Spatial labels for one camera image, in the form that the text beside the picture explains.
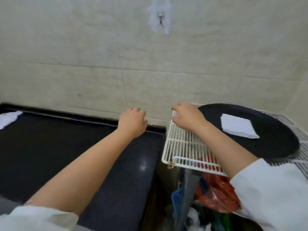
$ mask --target person's left hand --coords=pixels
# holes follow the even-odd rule
[[[144,120],[145,111],[140,108],[129,108],[125,112],[122,112],[118,130],[125,132],[126,134],[137,138],[145,132],[148,121]]]

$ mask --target red plastic bag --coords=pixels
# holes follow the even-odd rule
[[[220,213],[233,213],[241,208],[240,201],[228,177],[212,173],[202,173],[202,177],[209,187],[206,194],[203,194],[200,185],[198,185],[195,199],[203,206]]]

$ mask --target folded napkin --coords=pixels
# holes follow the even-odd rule
[[[0,130],[14,122],[21,114],[21,111],[0,114]]]
[[[245,118],[222,114],[220,117],[222,130],[228,134],[241,136],[249,139],[259,139],[251,121]]]

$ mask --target wire shelf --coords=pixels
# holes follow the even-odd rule
[[[308,135],[283,114],[267,111],[261,112],[287,125],[300,141],[299,154],[295,158],[286,159],[283,163],[269,164],[278,166],[284,163],[293,163],[308,179]],[[173,111],[172,116],[177,116],[177,112]],[[169,125],[161,160],[163,163],[168,164],[169,167],[178,166],[218,175],[226,175],[207,146],[194,133],[177,127],[172,120]]]

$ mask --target black round tray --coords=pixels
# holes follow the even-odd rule
[[[262,112],[232,104],[208,104],[199,107],[206,120],[222,131],[223,113],[249,119],[259,139],[248,139],[225,133],[256,157],[270,161],[283,161],[297,155],[299,141],[295,134],[279,120]]]

